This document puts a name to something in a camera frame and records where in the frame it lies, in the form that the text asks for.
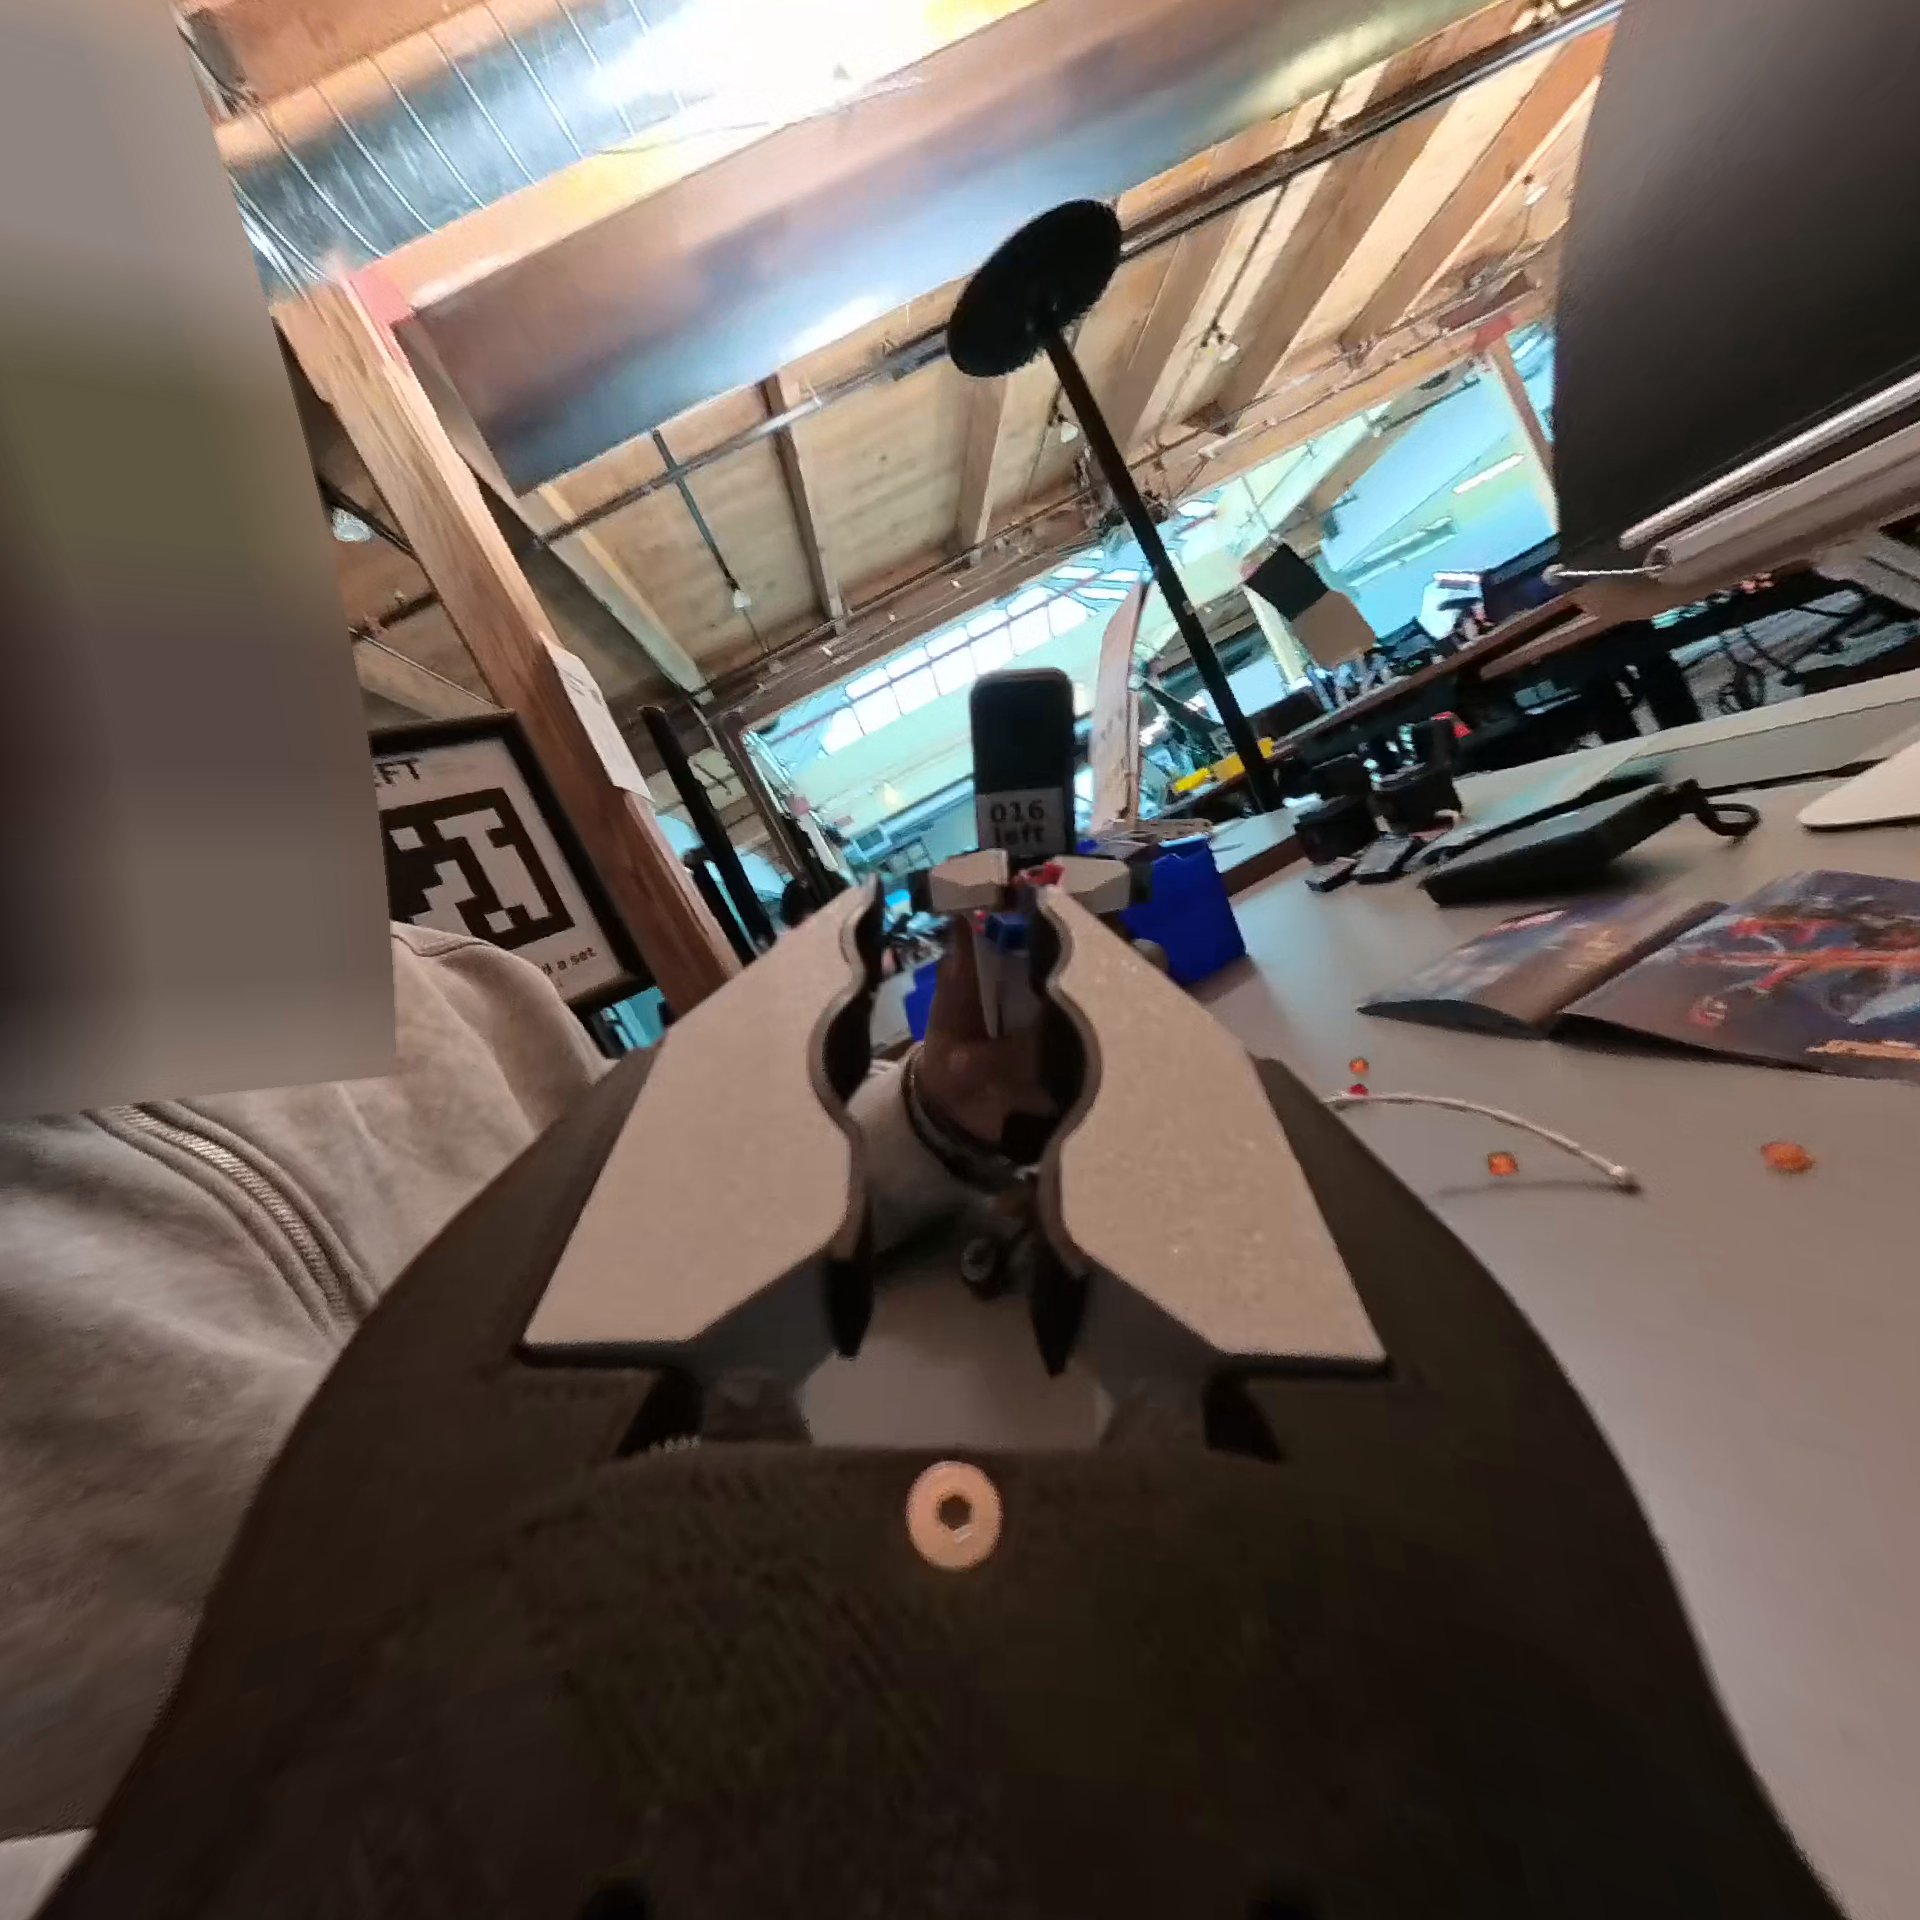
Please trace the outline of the dark laptop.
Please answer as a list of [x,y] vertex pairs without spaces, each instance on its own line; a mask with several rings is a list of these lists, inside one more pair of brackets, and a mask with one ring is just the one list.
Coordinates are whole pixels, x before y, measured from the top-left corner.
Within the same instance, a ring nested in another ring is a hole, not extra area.
[[1623,5],[1555,308],[1561,563],[1915,379],[1919,5]]

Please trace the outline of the person's grey hoodie torso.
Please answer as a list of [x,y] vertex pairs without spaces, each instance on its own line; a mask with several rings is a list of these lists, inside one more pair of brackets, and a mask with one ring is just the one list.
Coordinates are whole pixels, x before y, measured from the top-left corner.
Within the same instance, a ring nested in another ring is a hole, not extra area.
[[611,1071],[501,949],[395,925],[391,972],[379,1077],[5,1125],[5,1915],[129,1771],[352,1333]]

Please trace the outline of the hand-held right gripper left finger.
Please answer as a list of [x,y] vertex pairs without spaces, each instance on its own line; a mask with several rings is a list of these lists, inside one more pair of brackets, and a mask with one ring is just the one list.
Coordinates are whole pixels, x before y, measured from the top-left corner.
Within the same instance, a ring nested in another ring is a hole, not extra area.
[[677,1025],[521,1335],[551,1363],[803,1385],[875,1305],[872,1150],[881,901],[863,882]]

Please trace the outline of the wooden post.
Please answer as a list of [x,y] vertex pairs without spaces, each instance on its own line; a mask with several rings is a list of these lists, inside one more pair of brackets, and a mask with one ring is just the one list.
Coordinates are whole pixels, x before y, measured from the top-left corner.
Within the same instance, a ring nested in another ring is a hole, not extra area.
[[560,673],[560,637],[389,323],[328,282],[280,313],[499,707],[516,714],[664,1003],[689,1018],[739,959],[651,804],[613,780]]

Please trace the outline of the white paper sheet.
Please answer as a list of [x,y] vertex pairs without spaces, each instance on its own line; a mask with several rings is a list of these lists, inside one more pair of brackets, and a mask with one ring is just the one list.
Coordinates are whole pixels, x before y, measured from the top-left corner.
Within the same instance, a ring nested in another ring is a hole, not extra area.
[[651,804],[647,777],[641,770],[634,747],[628,738],[625,738],[616,714],[608,705],[608,697],[601,690],[596,677],[592,675],[587,661],[578,658],[555,641],[546,641],[545,652],[560,678],[560,685],[567,694],[567,705],[581,721],[583,732],[592,742],[594,756],[600,758],[613,786],[628,795],[636,795],[645,804]]

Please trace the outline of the black floor lamp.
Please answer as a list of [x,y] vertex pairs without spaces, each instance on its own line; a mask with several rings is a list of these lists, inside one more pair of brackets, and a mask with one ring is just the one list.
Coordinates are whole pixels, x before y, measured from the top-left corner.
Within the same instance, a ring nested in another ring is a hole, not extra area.
[[1008,378],[1048,356],[1096,467],[1141,546],[1189,658],[1242,761],[1249,799],[1282,806],[1272,766],[1217,647],[1172,564],[1161,529],[1076,363],[1069,329],[1103,300],[1121,268],[1121,219],[1106,202],[1075,198],[1016,231],[975,274],[947,324],[952,363],[972,379]]

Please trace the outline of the framed black white marker sign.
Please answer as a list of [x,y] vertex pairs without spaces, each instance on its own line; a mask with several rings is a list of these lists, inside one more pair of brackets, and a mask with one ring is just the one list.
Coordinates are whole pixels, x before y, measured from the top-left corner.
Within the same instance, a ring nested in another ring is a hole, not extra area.
[[383,727],[369,747],[395,924],[513,954],[581,1014],[656,985],[516,716]]

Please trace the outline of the lego instruction booklet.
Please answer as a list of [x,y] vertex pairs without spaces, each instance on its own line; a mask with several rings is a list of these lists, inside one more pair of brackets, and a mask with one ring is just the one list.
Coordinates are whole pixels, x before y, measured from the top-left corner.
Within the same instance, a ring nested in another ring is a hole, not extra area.
[[1738,902],[1648,897],[1537,910],[1371,994],[1361,1013],[1911,1086],[1919,886],[1801,871]]

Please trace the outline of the black metal stand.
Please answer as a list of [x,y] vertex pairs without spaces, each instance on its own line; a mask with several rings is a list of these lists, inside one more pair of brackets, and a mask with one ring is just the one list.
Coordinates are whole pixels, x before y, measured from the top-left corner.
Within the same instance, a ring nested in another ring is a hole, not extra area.
[[713,886],[707,886],[707,892],[727,901],[724,933],[737,949],[737,957],[743,964],[749,964],[775,946],[775,924],[754,892],[752,881],[741,863],[741,854],[732,843],[729,830],[722,825],[721,812],[708,799],[707,786],[696,775],[666,708],[645,705],[641,708],[641,724],[651,738],[664,770],[697,835],[701,854],[696,863],[696,882],[705,886],[705,882],[711,881]]

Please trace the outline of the silver laptop stand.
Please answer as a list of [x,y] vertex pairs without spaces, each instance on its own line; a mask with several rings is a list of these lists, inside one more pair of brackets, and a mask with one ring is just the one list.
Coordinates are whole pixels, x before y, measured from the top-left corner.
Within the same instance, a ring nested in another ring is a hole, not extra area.
[[[1915,617],[1915,375],[1764,450],[1633,523],[1609,567],[1561,567],[1589,622],[1579,637],[1621,637],[1629,620],[1689,606],[1770,575],[1812,571]],[[1600,794],[1627,772],[1707,788],[1837,780],[1796,821],[1810,831],[1915,825],[1915,668],[1817,693],[1740,723],[1689,723],[1640,745],[1572,756],[1556,780]]]

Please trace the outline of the black and tan hanging board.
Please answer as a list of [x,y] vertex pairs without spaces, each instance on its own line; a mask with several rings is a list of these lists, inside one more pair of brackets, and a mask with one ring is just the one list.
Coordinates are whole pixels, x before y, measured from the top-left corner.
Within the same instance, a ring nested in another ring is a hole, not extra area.
[[1272,607],[1317,668],[1355,663],[1376,649],[1376,633],[1353,598],[1291,543],[1276,541],[1242,573],[1242,585]]

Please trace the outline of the person's left hand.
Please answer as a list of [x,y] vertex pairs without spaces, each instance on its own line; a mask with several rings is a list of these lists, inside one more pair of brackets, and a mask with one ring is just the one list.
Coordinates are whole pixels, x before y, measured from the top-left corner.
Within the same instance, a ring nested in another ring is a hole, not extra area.
[[961,924],[936,975],[919,1044],[924,1113],[949,1133],[1013,1153],[1045,1138],[1063,1113],[1043,1063],[1037,1022],[991,1030],[970,924]]

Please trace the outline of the brown background desk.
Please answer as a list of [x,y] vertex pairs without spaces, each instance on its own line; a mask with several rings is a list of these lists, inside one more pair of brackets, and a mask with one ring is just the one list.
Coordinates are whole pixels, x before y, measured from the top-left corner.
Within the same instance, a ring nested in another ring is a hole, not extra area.
[[1269,766],[1303,761],[1317,753],[1353,753],[1383,732],[1420,723],[1431,714],[1451,708],[1463,689],[1474,689],[1493,675],[1495,666],[1519,661],[1523,647],[1537,641],[1570,637],[1594,627],[1596,615],[1572,595],[1560,595],[1540,607],[1524,611],[1493,627],[1461,652],[1428,663],[1427,668],[1392,678],[1355,701],[1328,711],[1320,721],[1287,734],[1266,756]]

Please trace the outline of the grey flat pouch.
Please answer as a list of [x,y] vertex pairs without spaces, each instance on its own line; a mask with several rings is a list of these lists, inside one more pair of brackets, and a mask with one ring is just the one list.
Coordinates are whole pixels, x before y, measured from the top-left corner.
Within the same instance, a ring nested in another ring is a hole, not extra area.
[[1468,775],[1457,790],[1461,799],[1459,819],[1428,849],[1427,862],[1431,866],[1448,863],[1511,831],[1658,785],[1664,761],[1661,753],[1640,753],[1616,742],[1537,758],[1499,772]]

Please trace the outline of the tall cardboard display board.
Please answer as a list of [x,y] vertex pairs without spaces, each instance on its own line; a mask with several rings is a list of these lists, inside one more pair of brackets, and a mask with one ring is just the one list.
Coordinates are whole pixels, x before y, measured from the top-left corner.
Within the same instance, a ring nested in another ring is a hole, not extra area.
[[1141,694],[1137,643],[1149,585],[1135,585],[1104,629],[1089,718],[1089,835],[1138,822],[1141,806]]

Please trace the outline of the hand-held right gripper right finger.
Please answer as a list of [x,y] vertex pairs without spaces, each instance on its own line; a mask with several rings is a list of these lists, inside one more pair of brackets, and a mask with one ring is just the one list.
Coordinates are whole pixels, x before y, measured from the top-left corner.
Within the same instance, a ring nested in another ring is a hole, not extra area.
[[1028,1319],[1109,1395],[1383,1382],[1389,1357],[1263,1066],[1063,886],[1031,908],[1037,1163]]

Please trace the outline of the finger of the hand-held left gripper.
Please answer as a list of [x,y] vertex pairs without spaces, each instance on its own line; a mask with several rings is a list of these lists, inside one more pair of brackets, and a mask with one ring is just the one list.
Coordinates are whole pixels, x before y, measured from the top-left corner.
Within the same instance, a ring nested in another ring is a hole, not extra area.
[[1037,915],[1031,954],[1008,956],[1008,1020],[1045,1011],[1092,1018],[1098,994],[1124,974],[1124,941],[1106,929],[1131,899],[1135,873],[1119,860],[1061,854],[1031,863]]
[[1013,863],[1003,849],[954,854],[928,871],[928,913],[970,925],[979,1011],[993,1041],[1001,1038],[1003,1011],[1001,959],[991,922],[1003,910],[1011,881]]

